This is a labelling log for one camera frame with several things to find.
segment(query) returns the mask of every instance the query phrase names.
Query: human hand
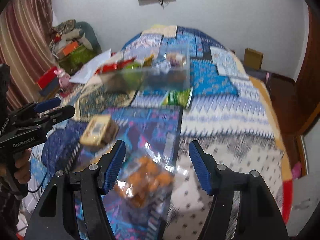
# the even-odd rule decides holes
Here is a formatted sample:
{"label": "human hand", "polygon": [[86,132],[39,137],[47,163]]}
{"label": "human hand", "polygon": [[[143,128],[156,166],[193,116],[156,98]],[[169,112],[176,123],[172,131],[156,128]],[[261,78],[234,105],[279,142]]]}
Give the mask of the human hand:
{"label": "human hand", "polygon": [[15,166],[18,168],[18,171],[14,173],[14,177],[18,180],[20,184],[26,184],[31,178],[30,173],[30,158],[31,152],[25,150],[22,157],[15,162]]}

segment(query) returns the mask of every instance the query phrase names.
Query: pink plush toy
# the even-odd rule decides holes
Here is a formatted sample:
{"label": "pink plush toy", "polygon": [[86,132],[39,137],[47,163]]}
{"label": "pink plush toy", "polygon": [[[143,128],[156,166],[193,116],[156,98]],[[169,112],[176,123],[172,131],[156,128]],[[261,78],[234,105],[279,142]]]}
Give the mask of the pink plush toy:
{"label": "pink plush toy", "polygon": [[69,80],[71,78],[70,75],[66,73],[66,71],[63,68],[58,68],[57,70],[54,71],[54,73],[59,78],[59,84],[62,90],[63,91],[67,90],[70,86],[70,83],[69,83]]}

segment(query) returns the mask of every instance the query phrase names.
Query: green snack bag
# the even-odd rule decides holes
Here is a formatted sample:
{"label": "green snack bag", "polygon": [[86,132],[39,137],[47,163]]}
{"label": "green snack bag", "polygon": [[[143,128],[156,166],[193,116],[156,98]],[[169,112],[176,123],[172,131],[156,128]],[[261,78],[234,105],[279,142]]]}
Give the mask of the green snack bag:
{"label": "green snack bag", "polygon": [[182,106],[187,109],[190,106],[193,88],[183,91],[169,91],[162,101],[162,105],[166,106]]}

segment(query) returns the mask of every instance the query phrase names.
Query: metal screw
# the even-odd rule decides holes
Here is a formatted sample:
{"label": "metal screw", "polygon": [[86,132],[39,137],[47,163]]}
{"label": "metal screw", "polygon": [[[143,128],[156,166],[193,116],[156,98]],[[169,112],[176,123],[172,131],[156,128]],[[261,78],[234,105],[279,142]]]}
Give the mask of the metal screw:
{"label": "metal screw", "polygon": [[257,171],[251,171],[251,175],[254,177],[259,177],[260,173]]}
{"label": "metal screw", "polygon": [[220,171],[224,171],[226,169],[226,166],[220,163],[220,164],[217,165],[217,168]]}
{"label": "metal screw", "polygon": [[57,177],[61,177],[62,175],[63,175],[63,171],[57,171],[57,172],[56,172],[56,176],[57,176]]}
{"label": "metal screw", "polygon": [[98,165],[97,164],[91,164],[90,166],[89,166],[89,170],[91,170],[91,171],[95,171],[96,169],[98,168]]}

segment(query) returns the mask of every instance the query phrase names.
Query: striped curtain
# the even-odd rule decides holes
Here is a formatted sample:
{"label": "striped curtain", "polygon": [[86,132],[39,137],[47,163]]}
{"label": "striped curtain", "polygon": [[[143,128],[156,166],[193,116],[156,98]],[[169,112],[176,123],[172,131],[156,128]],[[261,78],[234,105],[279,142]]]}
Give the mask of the striped curtain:
{"label": "striped curtain", "polygon": [[0,15],[0,63],[11,67],[10,110],[36,101],[37,80],[55,65],[51,23],[51,0],[10,0]]}

